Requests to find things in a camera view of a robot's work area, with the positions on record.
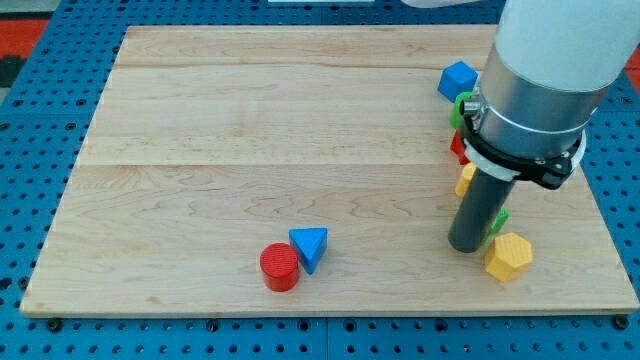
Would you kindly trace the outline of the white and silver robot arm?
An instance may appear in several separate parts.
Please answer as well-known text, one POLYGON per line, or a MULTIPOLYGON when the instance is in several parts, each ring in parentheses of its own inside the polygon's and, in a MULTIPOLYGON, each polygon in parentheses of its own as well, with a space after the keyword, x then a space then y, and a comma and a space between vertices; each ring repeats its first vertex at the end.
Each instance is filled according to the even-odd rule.
POLYGON ((476 170, 448 240, 477 251, 514 184, 559 188, 579 165, 585 127, 639 44, 634 0, 505 3, 484 70, 459 109, 476 170))

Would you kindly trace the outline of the red block behind arm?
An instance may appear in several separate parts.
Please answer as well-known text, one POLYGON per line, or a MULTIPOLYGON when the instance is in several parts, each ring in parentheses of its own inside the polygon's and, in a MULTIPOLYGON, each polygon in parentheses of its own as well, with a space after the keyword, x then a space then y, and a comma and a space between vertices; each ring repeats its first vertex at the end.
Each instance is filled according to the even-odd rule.
POLYGON ((465 154, 465 146, 458 130, 453 135, 449 149, 456 155, 460 165, 467 165, 470 162, 465 154))

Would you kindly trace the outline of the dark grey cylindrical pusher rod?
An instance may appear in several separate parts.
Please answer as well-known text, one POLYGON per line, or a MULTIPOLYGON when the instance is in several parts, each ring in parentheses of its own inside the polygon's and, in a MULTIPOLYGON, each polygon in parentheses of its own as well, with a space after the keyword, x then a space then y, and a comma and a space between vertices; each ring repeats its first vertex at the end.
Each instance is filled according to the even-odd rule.
POLYGON ((455 250, 473 253, 481 247, 514 185, 481 169, 474 172, 448 233, 455 250))

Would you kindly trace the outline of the green block behind arm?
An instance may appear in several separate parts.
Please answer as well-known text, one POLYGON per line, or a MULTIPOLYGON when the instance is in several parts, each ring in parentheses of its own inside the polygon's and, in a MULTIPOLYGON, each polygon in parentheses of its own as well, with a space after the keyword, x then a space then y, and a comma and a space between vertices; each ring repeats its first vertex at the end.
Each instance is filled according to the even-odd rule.
POLYGON ((471 91, 468 91, 468 92, 461 92, 456 96, 454 100, 453 108, 449 116, 449 124, 453 129, 457 130, 462 121, 462 115, 460 113, 462 102, 466 99, 469 99, 472 95, 473 93, 471 91))

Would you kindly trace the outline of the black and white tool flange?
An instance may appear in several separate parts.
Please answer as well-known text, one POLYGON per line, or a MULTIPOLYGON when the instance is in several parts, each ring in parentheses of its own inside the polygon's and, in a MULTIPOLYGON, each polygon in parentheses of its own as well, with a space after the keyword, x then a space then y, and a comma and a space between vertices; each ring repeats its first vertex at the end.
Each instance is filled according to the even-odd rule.
POLYGON ((475 93, 462 102, 460 113, 458 131, 467 158, 503 181, 531 181, 556 190, 584 156, 586 135, 582 129, 566 135, 513 125, 475 93))

